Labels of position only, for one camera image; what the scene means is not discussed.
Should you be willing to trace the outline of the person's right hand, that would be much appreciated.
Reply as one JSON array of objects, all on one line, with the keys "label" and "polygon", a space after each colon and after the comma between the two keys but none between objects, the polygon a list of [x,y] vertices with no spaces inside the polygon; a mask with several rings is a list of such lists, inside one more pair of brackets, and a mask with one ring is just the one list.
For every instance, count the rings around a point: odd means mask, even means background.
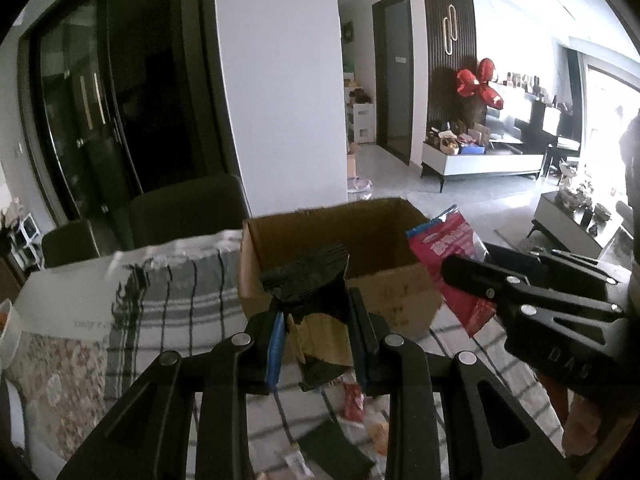
[{"label": "person's right hand", "polygon": [[570,398],[568,389],[539,370],[535,372],[537,379],[546,390],[552,408],[563,428],[561,440],[562,450],[568,457],[584,457],[592,453],[608,439],[616,437],[615,442],[621,446],[626,439],[627,429],[619,432],[614,426],[604,436],[600,431],[604,421],[599,409],[577,393]]}]

